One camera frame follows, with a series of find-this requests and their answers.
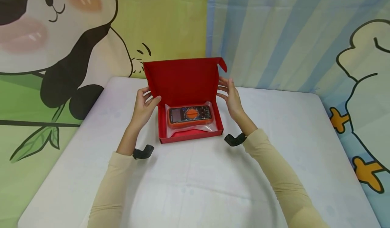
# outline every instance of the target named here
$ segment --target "plastic bag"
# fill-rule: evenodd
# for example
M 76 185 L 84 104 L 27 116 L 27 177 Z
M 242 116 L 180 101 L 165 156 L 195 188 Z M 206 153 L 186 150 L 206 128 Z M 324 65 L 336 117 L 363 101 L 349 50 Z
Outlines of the plastic bag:
M 165 105 L 167 113 L 167 137 L 174 133 L 188 130 L 202 130 L 206 132 L 217 131 L 214 118 L 213 105 L 206 102 L 202 105 L 187 105 L 169 107 Z

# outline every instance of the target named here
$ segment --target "beige sleeve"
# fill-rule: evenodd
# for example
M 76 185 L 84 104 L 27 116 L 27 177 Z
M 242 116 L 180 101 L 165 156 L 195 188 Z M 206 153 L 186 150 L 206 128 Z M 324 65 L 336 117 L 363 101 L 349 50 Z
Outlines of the beige sleeve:
M 135 169 L 132 156 L 112 153 L 89 215 L 88 228 L 119 228 L 127 184 Z
M 251 133 L 243 145 L 269 180 L 289 228 L 328 227 L 311 203 L 294 170 L 272 146 L 262 129 Z

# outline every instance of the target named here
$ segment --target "person's left hand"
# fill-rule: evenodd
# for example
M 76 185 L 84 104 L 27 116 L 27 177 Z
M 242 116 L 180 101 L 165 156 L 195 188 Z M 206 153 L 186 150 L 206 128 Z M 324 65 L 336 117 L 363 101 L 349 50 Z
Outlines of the person's left hand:
M 150 92 L 149 87 L 138 90 L 134 105 L 133 117 L 131 118 L 129 126 L 132 126 L 137 130 L 141 130 L 147 121 L 149 121 L 154 108 L 161 101 L 161 96 L 149 99 L 151 95 L 152 93 Z

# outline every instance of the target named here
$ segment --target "white table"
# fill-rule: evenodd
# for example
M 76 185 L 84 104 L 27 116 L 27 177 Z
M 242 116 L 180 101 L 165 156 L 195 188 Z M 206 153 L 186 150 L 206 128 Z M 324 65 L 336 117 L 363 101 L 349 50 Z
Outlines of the white table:
M 21 228 L 86 227 L 89 209 L 147 81 L 113 77 L 19 220 Z M 269 135 L 330 227 L 379 227 L 341 143 L 314 94 L 238 88 L 244 109 Z M 223 140 L 239 128 L 217 100 L 220 137 L 160 144 L 157 110 L 137 147 L 122 227 L 287 227 L 259 165 Z

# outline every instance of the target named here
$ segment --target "red box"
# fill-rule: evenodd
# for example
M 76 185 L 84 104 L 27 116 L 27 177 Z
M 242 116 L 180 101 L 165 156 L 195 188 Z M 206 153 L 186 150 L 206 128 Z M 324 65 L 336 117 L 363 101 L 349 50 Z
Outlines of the red box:
M 153 97 L 161 95 L 161 102 L 158 105 L 158 136 L 161 143 L 222 134 L 223 125 L 215 101 L 219 81 L 218 64 L 225 72 L 228 70 L 221 57 L 144 62 L 146 79 Z M 206 101 L 213 105 L 217 131 L 189 130 L 167 138 L 166 104 L 170 107 L 182 107 L 200 105 Z

